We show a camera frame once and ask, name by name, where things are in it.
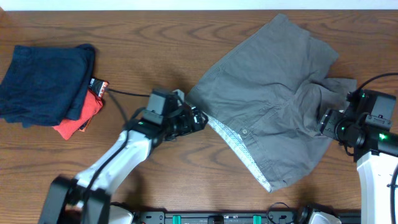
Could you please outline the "grey shorts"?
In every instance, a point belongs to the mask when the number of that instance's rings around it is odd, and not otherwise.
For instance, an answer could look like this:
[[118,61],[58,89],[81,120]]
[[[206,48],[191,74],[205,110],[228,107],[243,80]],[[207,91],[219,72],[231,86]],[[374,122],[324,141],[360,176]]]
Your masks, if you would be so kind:
[[216,62],[187,101],[273,192],[309,175],[331,143],[317,132],[318,120],[328,109],[346,109],[357,85],[328,76],[337,58],[279,14]]

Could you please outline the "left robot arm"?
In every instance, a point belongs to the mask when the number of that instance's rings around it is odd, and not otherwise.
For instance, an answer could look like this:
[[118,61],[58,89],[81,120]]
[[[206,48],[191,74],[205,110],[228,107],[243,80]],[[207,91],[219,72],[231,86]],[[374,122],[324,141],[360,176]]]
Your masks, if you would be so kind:
[[205,113],[187,104],[175,105],[161,124],[149,121],[154,111],[137,109],[115,144],[91,167],[74,178],[58,176],[50,184],[39,223],[138,223],[135,212],[111,196],[130,172],[164,141],[204,129]]

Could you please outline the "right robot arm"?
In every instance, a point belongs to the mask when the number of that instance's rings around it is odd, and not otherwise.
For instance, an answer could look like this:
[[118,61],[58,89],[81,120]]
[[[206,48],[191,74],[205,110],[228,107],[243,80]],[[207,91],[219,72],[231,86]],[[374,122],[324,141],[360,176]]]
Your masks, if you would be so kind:
[[397,223],[397,135],[390,131],[396,98],[373,90],[347,95],[347,109],[326,110],[317,131],[356,163],[361,184],[361,223]]

